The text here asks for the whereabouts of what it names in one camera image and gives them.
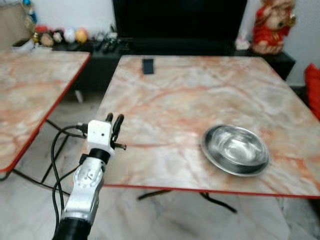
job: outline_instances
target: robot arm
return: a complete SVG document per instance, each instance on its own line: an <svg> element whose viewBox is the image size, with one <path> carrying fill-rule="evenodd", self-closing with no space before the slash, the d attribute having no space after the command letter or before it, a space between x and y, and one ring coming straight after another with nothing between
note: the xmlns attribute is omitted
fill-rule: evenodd
<svg viewBox="0 0 320 240"><path fill-rule="evenodd" d="M90 233L99 205L99 192L104 184L106 165L115 156L114 148L126 149L125 145L115 143L124 116L118 116L113 129L112 118L112 113L109 113L105 122L92 120L88 124L90 152L74 173L73 189L53 240L86 240Z"/></svg>

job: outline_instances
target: ball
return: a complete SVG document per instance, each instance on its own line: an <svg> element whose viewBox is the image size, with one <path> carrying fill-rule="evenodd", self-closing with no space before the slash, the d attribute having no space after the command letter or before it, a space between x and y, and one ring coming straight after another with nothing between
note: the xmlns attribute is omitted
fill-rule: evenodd
<svg viewBox="0 0 320 240"><path fill-rule="evenodd" d="M88 40L87 31L84 28L79 28L75 32L75 40L80 44L84 44Z"/></svg>
<svg viewBox="0 0 320 240"><path fill-rule="evenodd" d="M67 28L64 31L63 36L64 36L65 41L70 44L74 43L76 40L76 33L73 28Z"/></svg>

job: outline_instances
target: stainless steel bowl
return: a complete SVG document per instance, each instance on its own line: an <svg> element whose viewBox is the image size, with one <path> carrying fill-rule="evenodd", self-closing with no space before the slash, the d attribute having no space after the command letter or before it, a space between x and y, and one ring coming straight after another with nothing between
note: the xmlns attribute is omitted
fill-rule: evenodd
<svg viewBox="0 0 320 240"><path fill-rule="evenodd" d="M231 125L209 128L201 147L218 168L237 176L257 176L270 162L267 146L253 132Z"/></svg>

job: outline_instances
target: black tv stand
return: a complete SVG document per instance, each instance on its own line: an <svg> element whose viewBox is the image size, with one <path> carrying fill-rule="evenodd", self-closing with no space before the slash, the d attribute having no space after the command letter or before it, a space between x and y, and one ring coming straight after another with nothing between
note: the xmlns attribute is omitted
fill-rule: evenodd
<svg viewBox="0 0 320 240"><path fill-rule="evenodd" d="M259 56L250 50L237 51L230 44L225 45L226 47L224 48L212 49L142 49L132 48L129 44L122 42L114 51L107 53L103 53L101 49L95 51L93 47L90 47L90 45L94 44L94 42L88 42L86 45L80 45L76 48L76 51L91 52L91 58L73 84L73 90L105 92L123 55ZM67 44L57 45L53 50L72 51ZM285 52L278 55L263 55L260 57L263 57L283 80L286 80L296 62Z"/></svg>

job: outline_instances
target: table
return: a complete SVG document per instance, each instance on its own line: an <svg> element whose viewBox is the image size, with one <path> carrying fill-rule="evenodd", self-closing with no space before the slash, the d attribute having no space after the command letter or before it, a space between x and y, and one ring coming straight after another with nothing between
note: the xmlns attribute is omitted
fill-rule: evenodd
<svg viewBox="0 0 320 240"><path fill-rule="evenodd" d="M123 56L96 119L125 115L106 186L320 198L320 124L260 57ZM200 147L214 125L247 128L265 141L264 174L239 177ZM85 143L84 152L88 152Z"/></svg>
<svg viewBox="0 0 320 240"><path fill-rule="evenodd" d="M0 173L10 172L90 54L0 53Z"/></svg>

